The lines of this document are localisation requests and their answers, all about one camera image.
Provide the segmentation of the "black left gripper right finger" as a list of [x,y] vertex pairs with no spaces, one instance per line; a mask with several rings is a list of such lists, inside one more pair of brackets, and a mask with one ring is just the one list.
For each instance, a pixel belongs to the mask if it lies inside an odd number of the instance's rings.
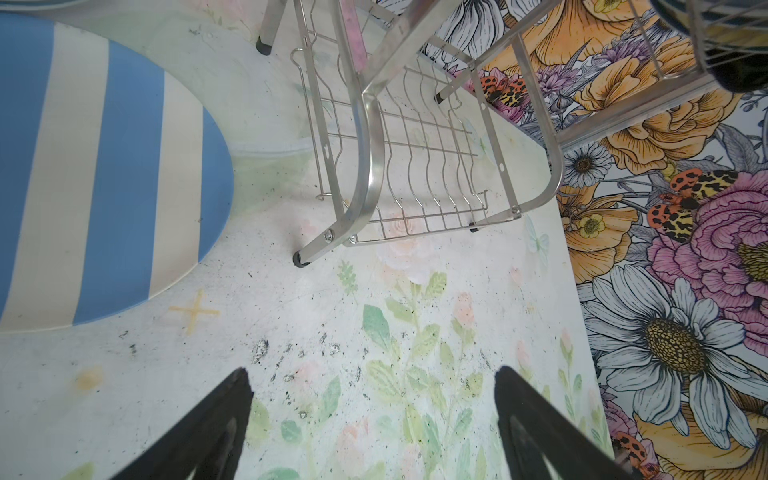
[[631,477],[509,366],[495,373],[494,400],[513,479]]

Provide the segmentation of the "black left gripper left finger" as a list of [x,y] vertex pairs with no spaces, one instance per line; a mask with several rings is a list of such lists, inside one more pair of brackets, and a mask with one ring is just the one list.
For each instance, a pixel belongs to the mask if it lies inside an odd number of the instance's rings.
[[243,451],[253,391],[231,372],[116,479],[232,479]]

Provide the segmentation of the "blue white striped plate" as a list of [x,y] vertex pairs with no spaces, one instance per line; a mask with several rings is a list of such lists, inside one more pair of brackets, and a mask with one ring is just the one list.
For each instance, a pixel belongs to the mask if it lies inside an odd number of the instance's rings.
[[211,114],[167,71],[60,22],[1,17],[1,329],[132,308],[200,263],[234,193]]

